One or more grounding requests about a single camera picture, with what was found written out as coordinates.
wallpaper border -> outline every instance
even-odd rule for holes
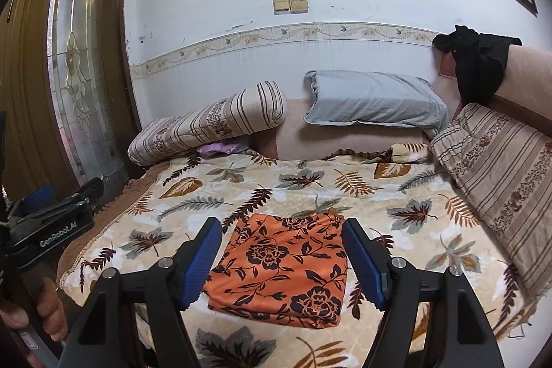
[[[131,66],[134,80],[201,58],[286,43],[319,41],[383,41],[431,47],[437,32],[373,22],[309,22],[240,31],[182,47],[142,64]]]

wall switch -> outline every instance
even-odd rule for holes
[[[274,14],[289,12],[289,0],[274,0]]]
[[[308,13],[307,0],[289,0],[292,13]]]

light blue pillow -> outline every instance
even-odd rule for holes
[[[315,101],[305,122],[312,125],[417,127],[431,139],[448,123],[446,104],[429,82],[412,75],[349,70],[311,70]]]

bolt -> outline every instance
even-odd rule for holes
[[[393,264],[393,267],[397,267],[398,269],[406,267],[406,260],[404,258],[393,258],[391,259],[391,263]]]
[[[105,269],[103,272],[101,272],[101,276],[107,279],[111,279],[116,274],[117,274],[117,270],[115,270],[113,267],[109,267],[108,269]]]
[[[157,265],[158,265],[159,267],[161,267],[162,269],[167,269],[167,268],[169,268],[172,264],[173,264],[172,258],[161,258],[161,259],[157,262]]]
[[[459,266],[457,266],[457,265],[451,265],[451,266],[449,267],[449,271],[450,271],[451,274],[453,274],[454,276],[462,276],[462,273],[463,273],[462,269],[461,269]]]

orange floral fabric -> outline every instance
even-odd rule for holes
[[[209,308],[277,325],[337,326],[347,282],[343,216],[241,218],[205,285]]]

